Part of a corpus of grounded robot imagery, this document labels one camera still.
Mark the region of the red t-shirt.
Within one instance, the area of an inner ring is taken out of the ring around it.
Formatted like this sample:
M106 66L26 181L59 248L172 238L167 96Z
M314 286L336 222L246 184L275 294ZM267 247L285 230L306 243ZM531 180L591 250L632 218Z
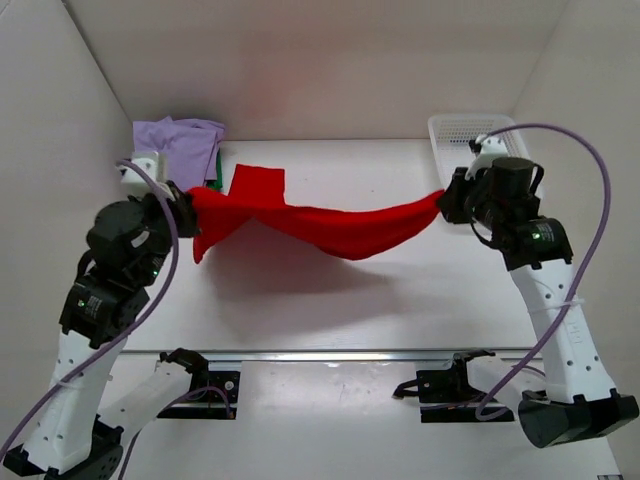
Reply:
M320 251L357 261L388 251L425 230L438 216L442 190L407 204L372 211L294 206L285 201L283 169L238 164L229 192L206 187L188 191L200 233L193 258L206 252L250 220L306 242Z

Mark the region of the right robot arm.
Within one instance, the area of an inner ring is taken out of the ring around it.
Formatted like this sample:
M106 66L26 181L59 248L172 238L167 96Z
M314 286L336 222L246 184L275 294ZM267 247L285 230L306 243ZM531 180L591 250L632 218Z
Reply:
M453 370L449 391L499 401L537 448L601 438L639 416L636 398L618 391L596 350L566 230L539 212L543 175L524 158L482 161L477 170L456 168L437 201L446 222L489 230L479 240L502 255L537 338L518 366L473 360Z

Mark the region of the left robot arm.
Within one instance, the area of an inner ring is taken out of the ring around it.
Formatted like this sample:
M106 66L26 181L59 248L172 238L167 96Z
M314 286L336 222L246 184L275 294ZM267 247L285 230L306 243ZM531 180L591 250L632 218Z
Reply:
M100 405L129 335L159 305L148 287L166 260L176 271L179 241L196 235L196 219L191 196L173 182L98 212L61 312L49 390L26 416L36 422L29 438L3 445L7 470L41 479L108 479L125 446L161 411L206 392L206 359L178 348L162 353L159 367L130 393Z

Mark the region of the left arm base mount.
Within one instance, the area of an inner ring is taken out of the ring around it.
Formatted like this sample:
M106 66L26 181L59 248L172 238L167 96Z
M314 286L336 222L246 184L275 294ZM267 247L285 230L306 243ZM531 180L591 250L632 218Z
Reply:
M241 372L220 370L201 354L178 348L161 352L159 361L177 363L190 378L187 392L158 414L159 419L235 420Z

